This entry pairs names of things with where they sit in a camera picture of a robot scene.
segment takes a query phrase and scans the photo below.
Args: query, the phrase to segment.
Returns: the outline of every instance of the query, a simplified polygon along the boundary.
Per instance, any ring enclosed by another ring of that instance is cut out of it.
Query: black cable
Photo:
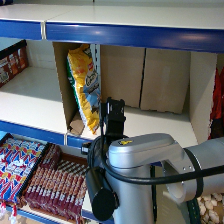
[[[178,183],[187,180],[193,180],[201,177],[208,177],[217,174],[224,173],[224,165],[213,167],[209,169],[204,169],[200,171],[194,171],[184,174],[172,175],[167,177],[156,177],[156,178],[139,178],[139,177],[127,177],[120,175],[114,172],[106,163],[104,155],[103,155],[103,145],[104,145],[104,135],[103,135],[103,125],[101,126],[101,160],[105,170],[114,178],[131,183],[131,184],[139,184],[139,185],[160,185],[160,184],[171,184]]]

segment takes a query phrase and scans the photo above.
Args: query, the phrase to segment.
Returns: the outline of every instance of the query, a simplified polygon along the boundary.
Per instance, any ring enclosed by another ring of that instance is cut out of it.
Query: store shelf
[[[156,167],[156,176],[162,176],[161,167]],[[156,187],[156,191],[157,191],[157,222],[156,224],[164,224],[164,223],[190,224],[190,219],[189,219],[186,203],[181,203],[181,204],[175,203],[170,198],[170,195],[165,185],[158,185]],[[92,214],[92,208],[91,208],[88,192],[86,193],[86,196],[83,202],[82,215],[83,217],[96,220],[96,218]],[[104,223],[112,224],[113,222],[111,220],[108,220],[107,222],[104,222]]]
[[[221,3],[95,3],[71,8],[47,21],[48,40],[224,52]]]
[[[151,133],[167,133],[179,142],[182,147],[198,144],[189,114],[185,111],[182,114],[174,114],[125,107],[125,116],[124,134],[129,137]],[[80,137],[68,135],[67,144],[80,148],[81,143],[88,141],[88,139],[93,140],[99,135],[99,129],[96,135],[92,135],[88,128],[85,128]]]
[[[67,126],[57,73],[29,67],[0,89],[0,130],[64,144]]]
[[[59,219],[57,217],[34,211],[30,209],[28,205],[24,206],[21,209],[18,209],[17,213],[23,217],[27,217],[44,224],[71,224],[71,222]]]
[[[15,4],[0,7],[0,36],[41,40],[47,19],[70,10],[69,6]]]

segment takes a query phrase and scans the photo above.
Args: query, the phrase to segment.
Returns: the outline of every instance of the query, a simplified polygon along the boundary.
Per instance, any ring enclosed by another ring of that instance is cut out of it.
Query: blue shelf edge
[[[74,148],[81,149],[82,144],[85,143],[85,142],[92,142],[92,140],[67,135],[67,146],[71,146],[71,147],[74,147]]]
[[[41,22],[0,19],[0,27],[0,37],[42,40]]]
[[[102,224],[114,224],[113,219],[108,219],[107,221],[102,222],[102,221],[97,220],[91,212],[85,211],[85,210],[82,210],[82,217],[86,218],[86,219],[95,220],[96,222],[99,222],[99,223],[102,223]]]
[[[224,30],[46,23],[50,41],[224,53]]]
[[[13,124],[1,120],[0,120],[0,131],[27,136],[30,138],[35,138],[59,145],[64,145],[64,134],[27,127],[19,124]]]
[[[12,212],[12,207],[11,206],[6,206],[6,210],[9,211],[9,212]],[[33,219],[33,220],[38,221],[40,223],[44,223],[44,224],[60,224],[58,222],[43,218],[41,216],[26,212],[26,211],[23,211],[23,210],[20,210],[20,209],[17,209],[17,214],[21,215],[23,217],[26,217],[28,219]]]

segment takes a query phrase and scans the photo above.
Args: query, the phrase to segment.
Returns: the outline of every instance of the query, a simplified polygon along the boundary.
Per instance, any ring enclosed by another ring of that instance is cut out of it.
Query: chip bag
[[[69,50],[67,70],[82,121],[94,134],[99,127],[100,89],[89,44]]]

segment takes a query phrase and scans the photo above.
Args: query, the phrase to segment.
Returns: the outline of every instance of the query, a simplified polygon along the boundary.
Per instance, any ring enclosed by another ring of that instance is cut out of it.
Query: candy bar box
[[[24,200],[34,211],[82,223],[86,170],[86,159],[62,153],[52,144],[24,192]]]
[[[48,145],[15,139],[7,134],[0,141],[0,201],[22,207],[22,192]]]
[[[22,40],[0,51],[0,88],[28,67],[26,46]]]

